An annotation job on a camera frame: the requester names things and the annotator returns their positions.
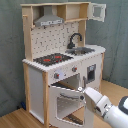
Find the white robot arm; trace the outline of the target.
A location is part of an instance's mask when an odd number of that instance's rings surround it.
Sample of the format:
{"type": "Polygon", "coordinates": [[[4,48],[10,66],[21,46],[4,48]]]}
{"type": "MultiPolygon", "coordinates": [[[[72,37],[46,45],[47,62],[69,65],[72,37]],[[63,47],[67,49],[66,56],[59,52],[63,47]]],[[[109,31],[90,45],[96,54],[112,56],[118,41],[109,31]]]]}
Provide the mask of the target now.
{"type": "Polygon", "coordinates": [[[86,106],[92,113],[112,128],[128,128],[128,96],[122,97],[115,106],[106,95],[91,87],[79,87],[78,90],[84,95],[86,106]]]}

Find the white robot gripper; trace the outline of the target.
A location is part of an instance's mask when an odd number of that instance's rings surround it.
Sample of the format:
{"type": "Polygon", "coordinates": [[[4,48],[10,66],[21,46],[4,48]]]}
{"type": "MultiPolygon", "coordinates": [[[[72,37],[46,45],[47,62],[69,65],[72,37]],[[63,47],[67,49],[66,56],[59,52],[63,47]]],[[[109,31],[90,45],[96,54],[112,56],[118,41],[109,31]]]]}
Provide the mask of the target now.
{"type": "Polygon", "coordinates": [[[79,87],[78,90],[84,95],[87,108],[98,116],[104,117],[112,105],[109,98],[91,87],[79,87]]]}

